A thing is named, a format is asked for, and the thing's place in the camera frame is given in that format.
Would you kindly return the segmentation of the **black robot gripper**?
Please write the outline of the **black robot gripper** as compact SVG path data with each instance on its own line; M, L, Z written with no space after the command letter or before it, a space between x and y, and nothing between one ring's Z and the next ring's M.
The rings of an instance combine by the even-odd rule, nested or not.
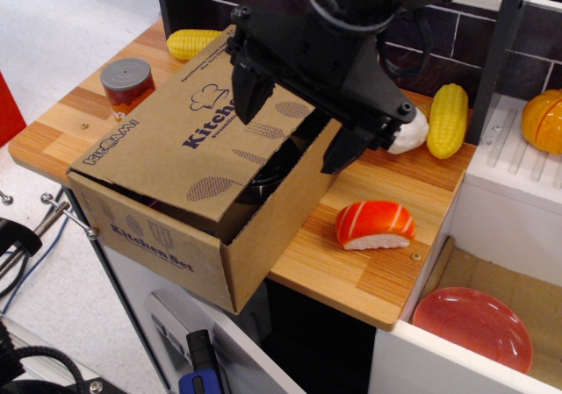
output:
M416 108L378 64L373 35L334 31L312 15L235 7L235 33L227 41L234 66L234 108L248 125L280 85L342 127L323 156L321 172L335 175L359 158L371 134L356 125L373 125L373 143L388 149Z

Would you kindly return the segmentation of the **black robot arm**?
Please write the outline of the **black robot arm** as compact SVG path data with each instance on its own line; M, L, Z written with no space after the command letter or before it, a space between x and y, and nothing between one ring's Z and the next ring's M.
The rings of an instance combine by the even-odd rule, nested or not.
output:
M249 123L276 86L341 124L324 155L323 172L336 174L365 150L388 148L414 120L415 107L394 84L419 67L401 68L385 52L385 30L412 14L425 54L432 50L424 8L450 0L306 0L290 16L240 5L227 41L238 118Z

